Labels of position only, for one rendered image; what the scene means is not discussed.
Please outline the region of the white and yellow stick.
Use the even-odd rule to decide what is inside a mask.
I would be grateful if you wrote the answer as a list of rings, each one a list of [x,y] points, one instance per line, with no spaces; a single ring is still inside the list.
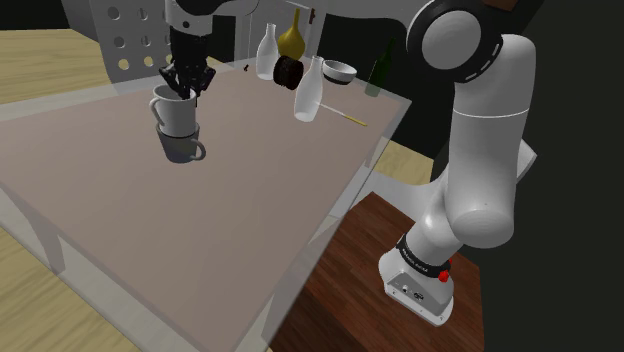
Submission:
[[[354,118],[354,117],[352,117],[350,115],[347,115],[346,113],[343,113],[343,112],[341,112],[341,111],[339,111],[339,110],[337,110],[335,108],[332,108],[332,107],[330,107],[330,106],[328,106],[326,104],[319,103],[319,106],[321,106],[321,107],[323,107],[323,108],[325,108],[325,109],[327,109],[327,110],[329,110],[331,112],[334,112],[334,113],[336,113],[336,114],[338,114],[338,115],[340,115],[340,116],[342,116],[342,117],[344,117],[344,118],[346,118],[346,119],[348,119],[348,120],[350,120],[350,121],[352,121],[354,123],[357,123],[357,124],[359,124],[361,126],[365,126],[365,127],[368,126],[367,123],[365,123],[365,122],[363,122],[363,121],[361,121],[359,119],[356,119],[356,118]]]

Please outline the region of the small white bottle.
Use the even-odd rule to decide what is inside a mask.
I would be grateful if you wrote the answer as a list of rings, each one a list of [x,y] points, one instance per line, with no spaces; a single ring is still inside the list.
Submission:
[[[276,25],[268,23],[265,35],[259,43],[256,55],[256,74],[262,80],[272,80],[275,64],[279,59],[275,38]]]

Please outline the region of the black cylinder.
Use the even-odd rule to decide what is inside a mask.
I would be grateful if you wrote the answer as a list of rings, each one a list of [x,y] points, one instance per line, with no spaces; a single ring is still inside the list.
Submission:
[[[296,90],[303,74],[304,65],[301,61],[289,56],[281,56],[273,69],[273,81],[289,90]]]

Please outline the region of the grey mug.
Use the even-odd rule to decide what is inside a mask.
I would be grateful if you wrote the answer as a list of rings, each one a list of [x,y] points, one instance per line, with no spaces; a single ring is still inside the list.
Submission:
[[[155,126],[166,158],[173,163],[183,164],[200,161],[206,157],[206,148],[199,140],[200,125],[195,124],[193,134],[185,137],[172,137],[164,134],[159,125]]]

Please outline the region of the brown wooden robot stand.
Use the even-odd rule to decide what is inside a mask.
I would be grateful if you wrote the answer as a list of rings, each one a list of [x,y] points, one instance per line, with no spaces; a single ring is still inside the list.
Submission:
[[[274,336],[273,352],[484,352],[478,267],[452,258],[454,307],[435,327],[387,296],[383,252],[413,224],[371,193],[353,207]]]

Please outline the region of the white mug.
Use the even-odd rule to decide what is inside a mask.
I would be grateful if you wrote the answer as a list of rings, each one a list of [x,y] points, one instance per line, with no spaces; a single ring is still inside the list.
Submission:
[[[188,99],[182,99],[168,85],[158,85],[153,88],[149,108],[165,135],[183,138],[195,133],[196,93],[193,90]]]

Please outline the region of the tall white bottle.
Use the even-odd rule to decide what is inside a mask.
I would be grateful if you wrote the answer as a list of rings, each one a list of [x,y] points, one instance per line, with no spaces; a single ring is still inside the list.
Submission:
[[[323,61],[322,57],[312,57],[310,68],[296,90],[294,116],[299,121],[312,122],[317,114],[323,94]]]

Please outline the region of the white bowl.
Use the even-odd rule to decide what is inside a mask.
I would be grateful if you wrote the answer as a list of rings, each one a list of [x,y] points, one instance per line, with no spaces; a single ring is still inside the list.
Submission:
[[[332,83],[338,85],[348,85],[357,75],[357,70],[354,67],[340,61],[324,60],[322,73],[325,79]]]

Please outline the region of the white chair with round holes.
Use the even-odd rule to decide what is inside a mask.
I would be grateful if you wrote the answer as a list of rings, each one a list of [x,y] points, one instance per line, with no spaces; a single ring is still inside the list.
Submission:
[[[171,59],[164,0],[61,0],[70,28],[99,45],[113,83],[156,76]]]

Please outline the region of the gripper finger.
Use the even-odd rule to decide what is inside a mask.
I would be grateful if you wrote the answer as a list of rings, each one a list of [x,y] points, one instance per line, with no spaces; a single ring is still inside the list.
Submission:
[[[215,75],[216,70],[212,67],[191,67],[187,73],[187,88],[199,97],[211,84]]]
[[[158,69],[159,74],[165,80],[169,88],[174,91],[180,98],[185,98],[185,88],[179,83],[177,70],[173,63]]]

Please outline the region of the grey table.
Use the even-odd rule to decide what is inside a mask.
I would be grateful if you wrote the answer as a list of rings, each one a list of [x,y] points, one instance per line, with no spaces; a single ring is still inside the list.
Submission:
[[[199,101],[206,157],[170,162],[154,81],[0,110],[0,226],[144,352],[262,352],[409,101],[326,83],[293,91],[222,65]]]

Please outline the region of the yellow vase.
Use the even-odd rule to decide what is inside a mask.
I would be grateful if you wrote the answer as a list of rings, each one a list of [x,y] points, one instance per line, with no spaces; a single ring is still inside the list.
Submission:
[[[300,9],[296,8],[292,25],[278,38],[278,49],[281,56],[299,60],[305,52],[305,41],[299,31]]]

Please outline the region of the green bottle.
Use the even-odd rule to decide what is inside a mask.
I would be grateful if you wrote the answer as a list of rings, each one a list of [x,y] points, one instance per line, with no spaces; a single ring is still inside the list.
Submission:
[[[379,95],[392,65],[392,51],[394,49],[395,42],[396,39],[392,37],[385,51],[375,61],[365,88],[366,95],[371,97],[377,97]]]

